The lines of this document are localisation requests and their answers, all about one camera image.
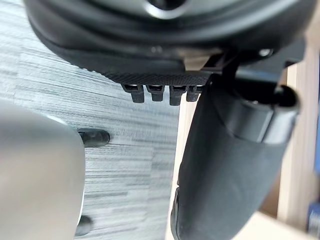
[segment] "black plastic bracket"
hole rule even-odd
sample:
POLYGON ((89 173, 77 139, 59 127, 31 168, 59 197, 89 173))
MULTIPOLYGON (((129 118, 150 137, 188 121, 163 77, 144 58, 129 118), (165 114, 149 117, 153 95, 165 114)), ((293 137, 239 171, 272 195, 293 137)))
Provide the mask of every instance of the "black plastic bracket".
POLYGON ((196 102, 198 100, 199 94, 204 90, 204 85, 189 86, 186 93, 187 102, 196 102))
POLYGON ((179 106, 181 103, 182 94, 187 91, 187 86, 169 86, 170 90, 170 105, 179 106))
POLYGON ((162 102, 164 99, 165 86, 146 85, 146 90, 151 93, 152 101, 162 102))
POLYGON ((143 104, 145 102, 145 92, 143 85, 137 84, 121 84, 126 93, 131 94, 132 101, 135 104, 143 104))
MULTIPOLYGON (((265 56, 265 59, 261 57, 260 61, 251 64, 240 65, 236 71, 235 78, 246 81, 277 83, 281 79, 285 68, 297 64, 304 59, 305 49, 306 41, 304 38, 296 40, 275 53, 272 53, 273 50, 270 49, 271 56, 265 56)), ((241 63, 242 58, 245 57, 240 56, 238 61, 241 63)))

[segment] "black fabric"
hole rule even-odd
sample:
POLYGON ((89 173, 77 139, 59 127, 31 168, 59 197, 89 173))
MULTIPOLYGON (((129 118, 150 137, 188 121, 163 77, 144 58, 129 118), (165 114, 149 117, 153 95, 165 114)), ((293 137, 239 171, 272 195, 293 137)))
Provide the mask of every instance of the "black fabric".
POLYGON ((214 94, 202 93, 185 146, 171 215, 176 240, 231 240, 268 194, 286 149, 234 137, 214 94))
POLYGON ((108 79, 120 84, 196 86, 205 85, 210 75, 203 74, 141 74, 141 73, 104 73, 108 79))

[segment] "floor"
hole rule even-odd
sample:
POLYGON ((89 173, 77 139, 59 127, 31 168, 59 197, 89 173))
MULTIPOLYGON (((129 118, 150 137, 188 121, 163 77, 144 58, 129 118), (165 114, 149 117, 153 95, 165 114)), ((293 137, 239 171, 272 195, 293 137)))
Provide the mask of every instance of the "floor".
POLYGON ((0 98, 61 118, 74 128, 102 128, 110 145, 86 149, 83 212, 87 240, 164 240, 179 108, 134 104, 119 84, 59 59, 35 37, 24 7, 0 1, 0 98))

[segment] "chair leg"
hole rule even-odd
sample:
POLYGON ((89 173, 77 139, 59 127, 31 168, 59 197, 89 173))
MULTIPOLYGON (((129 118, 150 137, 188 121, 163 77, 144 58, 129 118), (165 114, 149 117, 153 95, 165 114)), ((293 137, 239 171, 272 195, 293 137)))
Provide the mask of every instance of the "chair leg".
POLYGON ((110 135, 107 131, 95 128, 80 128, 77 130, 85 148, 99 148, 107 145, 110 135))
POLYGON ((82 215, 78 226, 76 227, 75 237, 81 237, 87 235, 93 227, 93 221, 90 217, 82 215))

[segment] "caster wheel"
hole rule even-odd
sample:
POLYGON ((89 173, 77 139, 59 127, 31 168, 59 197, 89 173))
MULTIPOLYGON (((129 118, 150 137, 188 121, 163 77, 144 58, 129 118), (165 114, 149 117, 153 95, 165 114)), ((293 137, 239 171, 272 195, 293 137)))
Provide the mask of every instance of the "caster wheel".
POLYGON ((76 227, 75 237, 87 235, 93 227, 93 221, 90 217, 82 215, 78 226, 76 227))
POLYGON ((94 128, 81 128, 77 130, 82 138, 85 148, 98 148, 107 145, 110 135, 107 131, 94 128))

